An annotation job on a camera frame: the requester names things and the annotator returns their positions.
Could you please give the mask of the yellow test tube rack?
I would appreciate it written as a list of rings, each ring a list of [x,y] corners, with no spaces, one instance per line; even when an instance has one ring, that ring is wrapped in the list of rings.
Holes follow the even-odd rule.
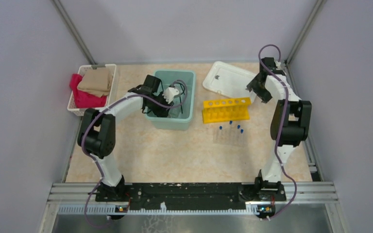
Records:
[[[250,98],[205,100],[203,102],[203,124],[249,120]]]

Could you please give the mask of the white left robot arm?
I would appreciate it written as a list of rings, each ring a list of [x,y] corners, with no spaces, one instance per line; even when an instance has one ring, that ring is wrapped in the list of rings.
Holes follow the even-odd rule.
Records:
[[[143,84],[131,88],[116,102],[99,110],[85,110],[77,142],[100,172],[98,188],[107,191],[113,200],[122,200],[126,195],[124,176],[113,156],[116,124],[133,112],[145,109],[167,117],[169,110],[176,107],[174,99],[185,93],[186,88],[178,89],[173,84],[164,88],[158,77],[147,75]]]

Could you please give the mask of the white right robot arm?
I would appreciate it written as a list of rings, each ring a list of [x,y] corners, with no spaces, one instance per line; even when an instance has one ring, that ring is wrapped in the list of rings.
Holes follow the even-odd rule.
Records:
[[[282,174],[292,152],[307,139],[312,104],[294,93],[285,72],[272,57],[261,59],[259,73],[247,85],[247,90],[255,93],[263,103],[276,101],[270,126],[272,155],[254,184],[255,196],[267,200],[272,194],[284,193]]]

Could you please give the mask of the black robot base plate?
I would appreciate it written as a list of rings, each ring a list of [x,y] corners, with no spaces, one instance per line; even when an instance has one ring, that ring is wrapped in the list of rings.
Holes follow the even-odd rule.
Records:
[[[95,192],[97,202],[128,202],[129,209],[158,210],[164,203],[170,211],[244,210],[246,202],[286,201],[281,183],[132,183]]]

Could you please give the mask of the white plastic tray lid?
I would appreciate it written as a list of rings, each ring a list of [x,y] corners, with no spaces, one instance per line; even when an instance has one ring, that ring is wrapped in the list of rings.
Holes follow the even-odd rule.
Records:
[[[251,102],[254,102],[256,94],[246,88],[255,76],[251,71],[216,61],[204,79],[203,87],[230,99],[250,98]]]

